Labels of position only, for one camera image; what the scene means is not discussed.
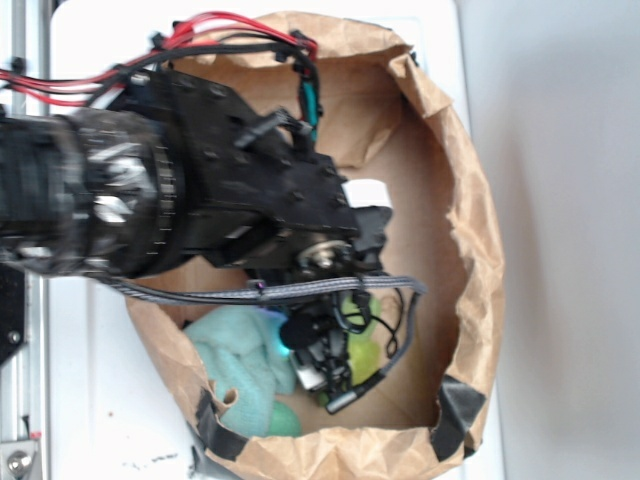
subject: black tape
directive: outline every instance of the black tape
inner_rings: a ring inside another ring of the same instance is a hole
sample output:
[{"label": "black tape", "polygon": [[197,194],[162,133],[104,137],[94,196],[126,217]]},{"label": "black tape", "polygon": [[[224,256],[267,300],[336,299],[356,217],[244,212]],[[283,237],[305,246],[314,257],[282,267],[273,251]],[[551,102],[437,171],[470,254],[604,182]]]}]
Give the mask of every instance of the black tape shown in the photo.
[{"label": "black tape", "polygon": [[229,430],[218,421],[211,393],[206,390],[202,391],[196,418],[198,436],[204,446],[220,458],[235,461],[249,439]]},{"label": "black tape", "polygon": [[431,444],[441,462],[458,451],[467,432],[482,410],[487,397],[469,385],[445,375],[438,393],[440,423],[431,435]]}]

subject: metal bolt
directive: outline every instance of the metal bolt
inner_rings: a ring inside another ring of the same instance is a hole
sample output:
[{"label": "metal bolt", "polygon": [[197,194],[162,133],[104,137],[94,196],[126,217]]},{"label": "metal bolt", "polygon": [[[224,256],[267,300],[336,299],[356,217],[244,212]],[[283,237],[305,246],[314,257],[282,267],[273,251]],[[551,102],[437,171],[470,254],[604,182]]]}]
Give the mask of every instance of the metal bolt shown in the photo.
[{"label": "metal bolt", "polygon": [[33,459],[31,455],[27,455],[25,452],[18,450],[13,452],[7,459],[7,469],[9,473],[16,478],[24,477],[29,469]]},{"label": "metal bolt", "polygon": [[12,330],[11,332],[9,332],[9,334],[7,335],[7,339],[9,340],[9,343],[11,345],[17,345],[20,343],[20,340],[22,340],[22,335],[20,335],[20,332],[17,332],[15,330]]}]

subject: green ball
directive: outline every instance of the green ball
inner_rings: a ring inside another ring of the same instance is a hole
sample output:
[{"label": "green ball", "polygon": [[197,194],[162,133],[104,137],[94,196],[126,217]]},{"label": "green ball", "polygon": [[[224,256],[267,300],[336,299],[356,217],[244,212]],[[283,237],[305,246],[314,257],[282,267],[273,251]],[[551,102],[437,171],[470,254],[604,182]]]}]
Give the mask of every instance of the green ball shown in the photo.
[{"label": "green ball", "polygon": [[302,426],[295,412],[282,402],[273,402],[273,413],[267,436],[299,437],[300,435],[302,435]]}]

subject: green plush toy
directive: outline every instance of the green plush toy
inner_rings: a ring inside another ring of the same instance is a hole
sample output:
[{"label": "green plush toy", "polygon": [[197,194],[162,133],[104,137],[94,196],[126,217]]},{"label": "green plush toy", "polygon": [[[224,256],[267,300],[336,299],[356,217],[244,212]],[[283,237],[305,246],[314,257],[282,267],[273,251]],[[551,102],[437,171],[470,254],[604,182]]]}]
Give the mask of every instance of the green plush toy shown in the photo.
[{"label": "green plush toy", "polygon": [[[371,297],[369,302],[371,314],[379,317],[382,307],[380,301]],[[353,303],[351,297],[342,302],[342,313],[345,316],[359,313],[358,307]],[[349,321],[354,325],[362,325],[364,319],[361,316],[349,316]],[[359,385],[378,370],[380,361],[380,345],[371,340],[371,335],[375,330],[375,322],[372,321],[364,332],[360,334],[349,334],[349,359],[351,362],[351,379],[353,385]]]}]

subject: screw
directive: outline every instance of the screw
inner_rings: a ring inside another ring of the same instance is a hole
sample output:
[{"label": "screw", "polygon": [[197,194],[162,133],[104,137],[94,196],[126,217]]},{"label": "screw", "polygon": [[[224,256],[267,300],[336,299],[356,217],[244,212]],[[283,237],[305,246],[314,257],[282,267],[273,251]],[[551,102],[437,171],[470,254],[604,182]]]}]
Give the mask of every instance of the screw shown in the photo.
[{"label": "screw", "polygon": [[300,190],[293,190],[290,195],[291,199],[295,200],[296,202],[301,202],[302,200],[304,200],[304,193],[302,193]]},{"label": "screw", "polygon": [[179,79],[178,82],[179,82],[180,87],[182,87],[185,90],[192,90],[193,87],[195,86],[193,78],[191,78],[191,77],[189,77],[187,75],[180,76],[180,79]]},{"label": "screw", "polygon": [[131,76],[131,83],[143,87],[149,83],[149,75],[142,72],[136,72]]},{"label": "screw", "polygon": [[215,83],[209,85],[209,93],[213,98],[224,98],[227,96],[227,92],[224,91],[224,87]]},{"label": "screw", "polygon": [[345,207],[347,206],[347,198],[344,196],[344,194],[339,193],[335,196],[335,205],[336,207]]},{"label": "screw", "polygon": [[7,459],[7,469],[16,478],[24,477],[31,468],[33,459],[21,450],[13,452]]},{"label": "screw", "polygon": [[336,172],[333,167],[324,167],[322,173],[324,173],[327,177],[335,177],[338,174],[338,172]]},{"label": "screw", "polygon": [[9,335],[7,335],[7,338],[11,345],[17,345],[20,343],[20,340],[22,340],[22,335],[20,335],[20,332],[12,330],[9,332]]},{"label": "screw", "polygon": [[220,158],[216,151],[211,147],[205,148],[202,151],[202,154],[207,158],[207,160],[217,160],[218,158]]}]

